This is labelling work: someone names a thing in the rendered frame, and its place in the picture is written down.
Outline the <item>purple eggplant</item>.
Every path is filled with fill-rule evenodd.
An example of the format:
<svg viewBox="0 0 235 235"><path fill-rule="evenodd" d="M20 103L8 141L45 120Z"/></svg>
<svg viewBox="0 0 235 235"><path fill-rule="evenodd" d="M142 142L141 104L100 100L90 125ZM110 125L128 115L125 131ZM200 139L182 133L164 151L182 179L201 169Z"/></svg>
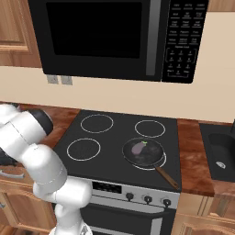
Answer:
<svg viewBox="0 0 235 235"><path fill-rule="evenodd" d="M132 149L131 152L135 155L139 155L142 151L142 149L147 145L147 141L141 141L137 144L135 144Z"/></svg>

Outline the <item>black hob stove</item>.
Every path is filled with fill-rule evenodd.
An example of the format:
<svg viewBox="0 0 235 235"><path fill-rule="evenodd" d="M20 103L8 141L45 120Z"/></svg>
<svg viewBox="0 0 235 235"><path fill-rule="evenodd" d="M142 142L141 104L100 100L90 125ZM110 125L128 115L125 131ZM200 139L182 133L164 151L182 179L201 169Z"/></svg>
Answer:
<svg viewBox="0 0 235 235"><path fill-rule="evenodd" d="M134 138L158 141L164 149L160 166L176 181L181 181L177 121L167 117L148 117L82 110L60 138L54 151L68 175L87 179L93 185L90 204L130 209L137 212L162 212L177 209L182 189L173 188L154 168L128 162L124 144ZM134 198L128 201L126 193ZM151 196L147 204L145 196ZM170 199L166 207L163 200Z"/></svg>

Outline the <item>black microwave door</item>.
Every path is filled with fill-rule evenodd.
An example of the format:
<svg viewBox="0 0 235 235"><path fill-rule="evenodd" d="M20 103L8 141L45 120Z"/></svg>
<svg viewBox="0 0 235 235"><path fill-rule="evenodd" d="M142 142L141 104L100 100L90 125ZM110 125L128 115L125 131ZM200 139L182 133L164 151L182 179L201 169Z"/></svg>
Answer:
<svg viewBox="0 0 235 235"><path fill-rule="evenodd" d="M151 0L28 0L46 74L162 79L170 1L161 1L155 74L146 74Z"/></svg>

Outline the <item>black microwave oven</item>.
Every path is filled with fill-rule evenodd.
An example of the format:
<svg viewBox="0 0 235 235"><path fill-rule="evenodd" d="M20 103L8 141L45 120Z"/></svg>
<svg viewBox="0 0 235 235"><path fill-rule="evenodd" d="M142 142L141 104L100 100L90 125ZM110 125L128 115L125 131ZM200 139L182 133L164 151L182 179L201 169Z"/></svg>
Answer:
<svg viewBox="0 0 235 235"><path fill-rule="evenodd" d="M159 82L193 82L207 6L208 0L170 1L162 79Z"/></svg>

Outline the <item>black oven door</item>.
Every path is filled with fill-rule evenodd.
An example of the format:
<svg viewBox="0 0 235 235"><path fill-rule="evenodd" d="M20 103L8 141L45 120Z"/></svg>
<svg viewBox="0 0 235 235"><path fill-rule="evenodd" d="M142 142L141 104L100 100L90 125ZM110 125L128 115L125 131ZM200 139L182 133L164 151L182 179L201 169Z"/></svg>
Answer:
<svg viewBox="0 0 235 235"><path fill-rule="evenodd" d="M145 213L130 209L89 204L81 209L93 235L171 235L175 209Z"/></svg>

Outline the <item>black sink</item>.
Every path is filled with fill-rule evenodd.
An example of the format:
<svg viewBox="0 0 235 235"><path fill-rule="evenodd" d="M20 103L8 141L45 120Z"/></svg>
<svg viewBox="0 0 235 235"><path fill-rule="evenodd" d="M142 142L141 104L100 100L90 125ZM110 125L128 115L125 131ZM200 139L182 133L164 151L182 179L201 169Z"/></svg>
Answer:
<svg viewBox="0 0 235 235"><path fill-rule="evenodd" d="M230 126L199 124L211 178L235 183L235 130Z"/></svg>

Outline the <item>wooden drawer front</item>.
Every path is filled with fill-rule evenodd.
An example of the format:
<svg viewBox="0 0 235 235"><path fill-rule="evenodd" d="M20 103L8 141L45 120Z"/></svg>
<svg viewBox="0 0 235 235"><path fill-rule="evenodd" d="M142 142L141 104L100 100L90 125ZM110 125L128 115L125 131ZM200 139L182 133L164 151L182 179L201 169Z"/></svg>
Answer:
<svg viewBox="0 0 235 235"><path fill-rule="evenodd" d="M18 172L18 173L21 172L25 174L25 177L23 179L7 178L4 176L0 176L0 180L2 181L18 183L18 184L23 184L23 185L33 185L33 180L30 178L28 172L26 171L24 167L13 166L13 165L0 166L0 170L5 170L8 173L9 172Z"/></svg>

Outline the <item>wooden base cupboard run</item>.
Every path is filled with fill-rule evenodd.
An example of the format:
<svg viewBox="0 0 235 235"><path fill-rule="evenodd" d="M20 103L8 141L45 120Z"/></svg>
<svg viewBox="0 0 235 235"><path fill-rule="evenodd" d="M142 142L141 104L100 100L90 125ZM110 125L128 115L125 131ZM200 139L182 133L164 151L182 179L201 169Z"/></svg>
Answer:
<svg viewBox="0 0 235 235"><path fill-rule="evenodd" d="M235 197L182 193L171 235L235 235Z"/></svg>

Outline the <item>wooden base cupboard door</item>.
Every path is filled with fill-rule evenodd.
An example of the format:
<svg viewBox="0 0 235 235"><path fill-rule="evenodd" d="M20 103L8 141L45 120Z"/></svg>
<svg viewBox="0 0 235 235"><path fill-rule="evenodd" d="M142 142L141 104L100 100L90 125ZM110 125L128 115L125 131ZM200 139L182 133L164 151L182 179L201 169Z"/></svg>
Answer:
<svg viewBox="0 0 235 235"><path fill-rule="evenodd" d="M51 203L31 193L20 195L0 192L0 202L6 204L5 208L0 208L0 221L5 216L12 227L48 234L56 225Z"/></svg>

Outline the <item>grey wall socket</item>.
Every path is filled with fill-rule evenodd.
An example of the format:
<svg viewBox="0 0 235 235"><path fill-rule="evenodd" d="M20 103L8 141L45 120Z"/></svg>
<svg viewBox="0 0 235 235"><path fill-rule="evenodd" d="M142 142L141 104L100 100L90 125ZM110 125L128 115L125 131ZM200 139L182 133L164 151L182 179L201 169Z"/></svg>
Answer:
<svg viewBox="0 0 235 235"><path fill-rule="evenodd" d="M73 79L71 76L68 75L62 75L61 76L62 84L68 84L72 85L73 84Z"/></svg>
<svg viewBox="0 0 235 235"><path fill-rule="evenodd" d="M49 84L58 84L58 77L56 75L47 75L47 80Z"/></svg>

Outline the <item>wooden wall cupboard door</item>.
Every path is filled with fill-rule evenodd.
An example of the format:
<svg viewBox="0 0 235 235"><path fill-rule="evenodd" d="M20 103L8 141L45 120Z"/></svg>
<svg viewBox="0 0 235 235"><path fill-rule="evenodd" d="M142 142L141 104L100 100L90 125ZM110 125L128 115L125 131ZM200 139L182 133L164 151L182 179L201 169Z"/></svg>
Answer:
<svg viewBox="0 0 235 235"><path fill-rule="evenodd" d="M41 67L28 0L0 0L0 66Z"/></svg>

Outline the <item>wooden wall cupboard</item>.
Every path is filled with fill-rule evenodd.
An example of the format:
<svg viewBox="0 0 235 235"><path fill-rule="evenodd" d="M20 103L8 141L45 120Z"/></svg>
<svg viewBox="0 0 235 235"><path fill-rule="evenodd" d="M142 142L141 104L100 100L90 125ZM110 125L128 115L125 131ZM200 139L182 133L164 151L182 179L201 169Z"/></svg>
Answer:
<svg viewBox="0 0 235 235"><path fill-rule="evenodd" d="M235 0L209 0L209 12L235 12Z"/></svg>

